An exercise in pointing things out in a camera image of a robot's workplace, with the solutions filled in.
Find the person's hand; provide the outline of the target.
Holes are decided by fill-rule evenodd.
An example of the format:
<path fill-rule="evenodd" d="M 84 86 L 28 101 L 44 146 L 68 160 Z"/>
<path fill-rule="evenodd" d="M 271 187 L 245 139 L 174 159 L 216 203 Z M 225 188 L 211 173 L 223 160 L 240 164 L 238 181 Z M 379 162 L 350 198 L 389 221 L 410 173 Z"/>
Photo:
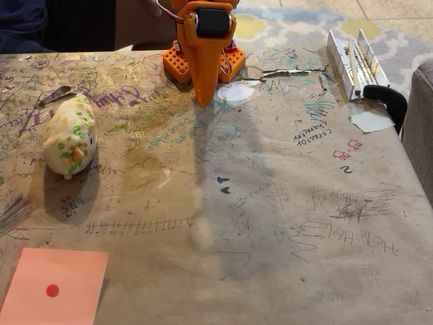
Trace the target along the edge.
<path fill-rule="evenodd" d="M 162 15 L 162 10 L 158 5 L 157 0 L 142 0 L 141 2 L 146 6 L 153 16 L 158 18 Z"/>

